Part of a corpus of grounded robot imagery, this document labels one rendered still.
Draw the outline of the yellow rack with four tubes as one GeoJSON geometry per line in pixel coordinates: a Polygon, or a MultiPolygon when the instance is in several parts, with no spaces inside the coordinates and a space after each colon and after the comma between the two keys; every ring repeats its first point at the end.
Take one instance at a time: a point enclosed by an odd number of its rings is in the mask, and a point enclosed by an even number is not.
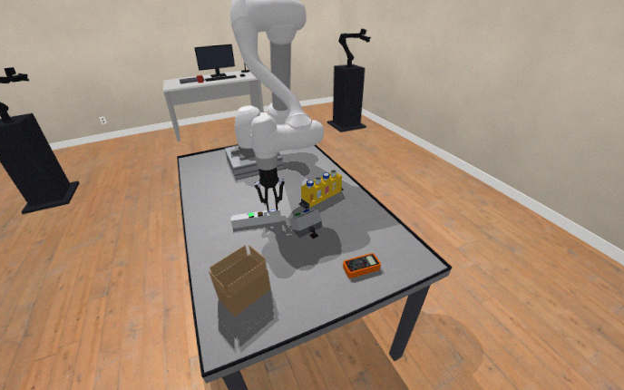
{"type": "Polygon", "coordinates": [[[329,172],[329,179],[323,180],[323,176],[321,176],[321,182],[316,184],[316,180],[313,180],[314,185],[307,187],[307,184],[301,186],[301,199],[309,203],[309,208],[317,205],[319,202],[326,200],[333,195],[337,194],[341,191],[342,188],[342,175],[336,174],[334,177],[331,177],[331,172],[329,172]],[[336,182],[336,189],[332,190],[332,184],[336,182]],[[325,187],[329,186],[328,194],[325,194],[325,187]],[[321,190],[321,197],[317,198],[317,192],[321,190]],[[310,194],[313,194],[313,201],[310,202],[310,194]]]}

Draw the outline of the brown cardboard box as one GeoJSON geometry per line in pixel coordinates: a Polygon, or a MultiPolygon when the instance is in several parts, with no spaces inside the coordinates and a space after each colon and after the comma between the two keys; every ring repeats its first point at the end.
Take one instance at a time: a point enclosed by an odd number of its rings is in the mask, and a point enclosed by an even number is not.
{"type": "Polygon", "coordinates": [[[245,245],[209,271],[218,299],[234,317],[271,290],[265,258],[250,245],[249,251],[251,256],[245,245]]]}

